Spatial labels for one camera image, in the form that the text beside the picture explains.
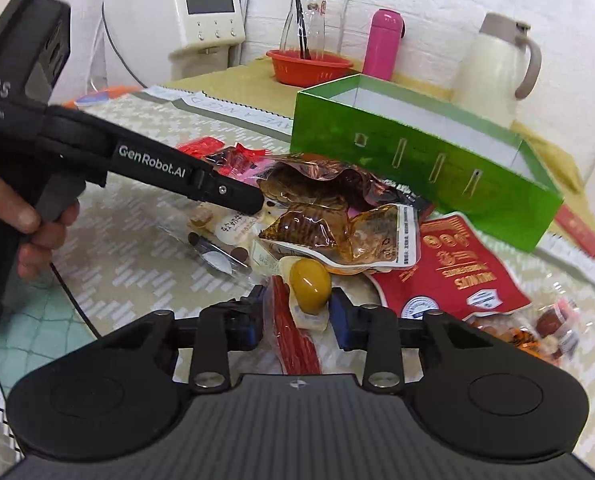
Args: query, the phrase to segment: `green box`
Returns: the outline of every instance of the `green box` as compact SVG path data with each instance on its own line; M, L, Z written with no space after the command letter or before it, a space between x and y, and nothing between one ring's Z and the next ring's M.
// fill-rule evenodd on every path
M527 252L563 202L518 134L360 74L297 94L291 152L359 164Z

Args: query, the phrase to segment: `metal pin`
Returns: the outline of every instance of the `metal pin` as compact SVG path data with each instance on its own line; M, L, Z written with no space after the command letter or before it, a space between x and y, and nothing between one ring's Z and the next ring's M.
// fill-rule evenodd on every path
M367 145L369 137L364 134L355 134L355 145L358 148L364 148Z
M407 140L402 137L400 142L397 144L397 149L395 150L395 155L393 156L393 162L391 162L391 166L393 168L399 168L400 162L402 162L402 155L404 155L404 149L406 148Z
M439 177L439 171L442 169L442 165L444 165L444 161L446 160L446 158L447 156L445 153L440 153L435 159L435 165L433 166L433 170L429 175L429 182L431 184L435 184L435 181Z
M398 386L400 378L393 372L375 372L369 376L369 383L376 388L392 388Z
M218 372L200 372L193 378L193 382L201 388L216 388L224 381L224 376Z
M475 187L477 186L477 183L480 182L482 173L484 173L482 170L473 170L471 179L468 181L468 184L466 184L466 187L462 192L463 195L468 194L469 198L473 196L473 193L475 193Z

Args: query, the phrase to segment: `pink bottle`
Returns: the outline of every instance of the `pink bottle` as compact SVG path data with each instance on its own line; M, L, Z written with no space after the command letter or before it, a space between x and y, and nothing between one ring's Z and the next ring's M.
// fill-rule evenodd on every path
M404 38L404 20L398 12L380 9L373 15L363 74L390 81L395 58Z

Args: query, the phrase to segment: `beige thermos jug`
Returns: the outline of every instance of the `beige thermos jug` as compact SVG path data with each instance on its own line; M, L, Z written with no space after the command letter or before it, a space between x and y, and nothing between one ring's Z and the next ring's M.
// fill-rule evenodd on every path
M539 47L527 36L529 29L526 23L489 12L460 63L451 102L500 126L510 127L517 101L531 93L542 65Z

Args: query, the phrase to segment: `teal mat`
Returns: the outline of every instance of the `teal mat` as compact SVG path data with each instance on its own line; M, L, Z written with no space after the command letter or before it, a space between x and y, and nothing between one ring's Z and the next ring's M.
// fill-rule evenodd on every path
M15 303L0 322L0 385L6 396L27 373L95 340L52 272L23 285Z

